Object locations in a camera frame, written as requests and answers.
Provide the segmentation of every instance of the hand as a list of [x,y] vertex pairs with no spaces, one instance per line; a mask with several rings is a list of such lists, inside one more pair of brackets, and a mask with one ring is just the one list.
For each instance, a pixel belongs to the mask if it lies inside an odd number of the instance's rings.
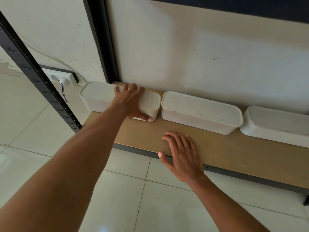
[[190,181],[205,176],[203,163],[193,140],[188,135],[183,136],[176,132],[166,132],[165,134],[162,139],[168,141],[174,163],[170,162],[162,152],[159,152],[158,156],[175,177],[188,184]]
[[139,87],[137,89],[136,84],[131,84],[130,88],[128,89],[128,84],[124,83],[122,85],[122,91],[119,92],[119,88],[115,86],[115,97],[111,102],[111,105],[120,105],[124,106],[127,111],[127,117],[137,117],[141,118],[145,121],[152,121],[152,118],[144,113],[141,113],[138,101],[141,97],[142,93],[144,92],[144,87]]

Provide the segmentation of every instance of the power socket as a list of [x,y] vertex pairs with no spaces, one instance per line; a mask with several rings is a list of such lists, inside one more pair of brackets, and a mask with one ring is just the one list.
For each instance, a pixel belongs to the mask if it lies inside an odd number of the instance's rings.
[[50,79],[52,82],[57,82],[60,83],[60,79],[62,77],[68,79],[70,81],[69,85],[75,86],[78,84],[79,80],[74,72],[71,71],[58,71],[58,70],[52,70],[52,69],[47,69],[47,68],[42,68],[44,73],[47,75],[47,77]]

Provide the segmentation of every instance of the white lid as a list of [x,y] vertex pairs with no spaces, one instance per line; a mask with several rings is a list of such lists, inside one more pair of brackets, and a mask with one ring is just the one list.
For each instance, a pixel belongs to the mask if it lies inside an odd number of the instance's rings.
[[162,107],[166,110],[177,111],[179,113],[198,116],[236,126],[241,126],[243,123],[241,110],[234,105],[173,91],[168,91],[164,94]]
[[309,116],[262,107],[248,108],[252,121],[258,126],[285,132],[309,135]]
[[[91,81],[87,83],[80,92],[80,96],[86,99],[95,99],[111,103],[115,97],[113,84],[103,83],[99,81]],[[154,111],[160,108],[161,96],[155,92],[144,91],[140,100],[139,107],[141,110]]]

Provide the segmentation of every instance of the white wall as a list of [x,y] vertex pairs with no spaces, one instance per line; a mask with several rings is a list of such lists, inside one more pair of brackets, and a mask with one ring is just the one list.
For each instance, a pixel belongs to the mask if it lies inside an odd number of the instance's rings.
[[28,47],[39,64],[106,82],[83,0],[0,0],[0,8],[22,40],[49,56]]
[[108,0],[121,78],[309,113],[309,25],[148,0]]

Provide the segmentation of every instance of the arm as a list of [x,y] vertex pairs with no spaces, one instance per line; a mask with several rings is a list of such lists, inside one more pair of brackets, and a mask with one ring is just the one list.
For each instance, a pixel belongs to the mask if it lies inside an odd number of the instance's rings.
[[125,117],[151,121],[138,108],[144,88],[115,87],[110,107],[73,136],[0,209],[0,231],[78,231]]
[[238,203],[223,193],[204,175],[202,161],[193,140],[175,132],[166,132],[162,139],[167,140],[173,156],[171,163],[159,152],[163,164],[182,182],[186,182],[199,197],[220,232],[268,232]]

